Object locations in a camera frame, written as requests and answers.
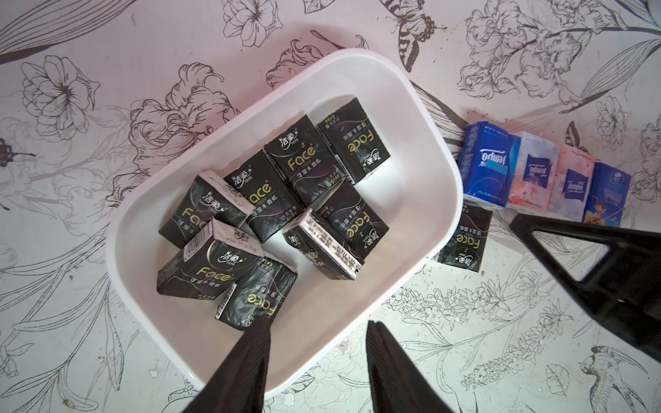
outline black tissue pack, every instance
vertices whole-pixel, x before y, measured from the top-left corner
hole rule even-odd
[[[233,227],[240,227],[254,206],[216,173],[200,172],[190,186],[175,213],[159,229],[159,234],[179,248],[216,218]]]
[[[262,151],[225,180],[254,205],[246,223],[262,243],[303,212],[301,204]]]
[[[337,159],[307,115],[264,150],[305,207],[344,180]]]
[[[263,256],[255,238],[212,219],[159,270],[156,290],[173,297],[212,300]]]
[[[289,245],[332,280],[355,280],[365,263],[312,208],[289,223],[283,233]]]
[[[389,157],[365,110],[353,98],[317,125],[353,184],[369,176]]]
[[[263,257],[223,293],[215,318],[238,330],[262,315],[273,322],[296,277],[286,265]]]
[[[329,222],[360,258],[365,259],[388,232],[388,225],[348,180],[333,188],[329,194],[317,213]]]

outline floral tablecloth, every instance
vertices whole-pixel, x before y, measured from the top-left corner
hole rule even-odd
[[[196,394],[113,292],[133,188],[341,48],[408,73],[450,149],[488,119],[631,174],[661,231],[661,28],[641,0],[40,0],[0,13],[0,410],[179,412]],[[455,411],[659,412],[661,366],[595,325],[494,214],[480,272],[428,263],[383,320]],[[547,237],[575,271],[601,250]],[[365,325],[265,412],[371,411]]]

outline pocket tissue pack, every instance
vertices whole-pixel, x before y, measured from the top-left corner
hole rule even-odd
[[[630,183],[631,175],[596,162],[583,222],[619,227]]]
[[[551,198],[560,145],[523,132],[508,208],[544,214]]]
[[[561,145],[549,201],[549,215],[581,222],[595,158],[578,148]]]
[[[507,204],[520,139],[487,121],[466,128],[459,171],[464,198],[486,209]]]

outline printed label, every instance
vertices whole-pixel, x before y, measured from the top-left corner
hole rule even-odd
[[[563,187],[564,198],[583,202],[587,189],[588,177],[579,174],[575,170],[567,169],[567,177],[564,180]]]
[[[622,202],[622,194],[618,194],[617,192],[608,188],[603,189],[603,196],[604,201],[609,204],[619,205]]]
[[[218,176],[216,173],[210,170],[203,170],[198,174],[198,176],[204,179],[209,185],[211,185],[215,190],[218,191],[230,204],[239,208],[241,212],[246,215],[250,215],[254,211],[254,206],[252,206],[236,189],[232,188],[224,179]],[[217,200],[210,197],[210,194],[207,194],[205,198],[202,198],[202,204],[206,206],[213,207],[216,211],[220,210],[220,204]]]
[[[196,252],[202,248],[202,245],[207,242],[209,238],[214,234],[214,226],[213,225],[205,225],[202,230],[197,233],[195,237],[193,237],[192,240],[186,244],[184,247],[184,262],[190,260]]]
[[[548,158],[536,158],[528,155],[525,162],[524,180],[542,188],[549,185],[549,171],[551,160]]]
[[[621,184],[623,180],[624,180],[624,176],[622,175],[622,172],[617,170],[611,174],[612,183]]]
[[[381,157],[379,156],[379,150],[374,149],[369,155],[363,160],[363,166],[372,165],[376,161],[380,161]]]
[[[232,181],[234,181],[234,187],[239,189],[243,187],[246,182],[249,182],[252,178],[251,173],[253,169],[248,167],[247,170],[242,170],[237,175],[232,175]]]
[[[215,238],[223,243],[238,248],[252,255],[263,256],[262,247],[259,241],[252,238],[240,229],[231,227],[218,220],[213,221]]]
[[[301,228],[306,230],[310,237],[317,241],[317,244],[323,250],[334,258],[335,262],[342,267],[351,278],[356,279],[356,274],[362,267],[360,263],[347,252],[328,232],[323,229],[315,220],[307,216],[301,222]]]
[[[280,141],[280,146],[282,146],[282,149],[286,151],[287,149],[290,148],[290,146],[292,146],[292,143],[298,142],[297,136],[298,136],[298,129],[294,129],[293,133],[290,132],[287,133],[286,136],[279,137],[278,140]]]
[[[218,305],[218,311],[215,313],[215,319],[220,320],[220,316],[223,314],[223,311],[225,310],[225,307],[227,307],[227,303],[229,302],[229,299],[232,298],[232,294],[234,294],[234,291],[237,289],[237,283],[232,283],[232,285],[223,292],[223,300],[220,302]]]
[[[502,166],[506,166],[507,152],[497,151],[495,149],[480,149],[480,166],[485,167],[487,161],[492,161]]]

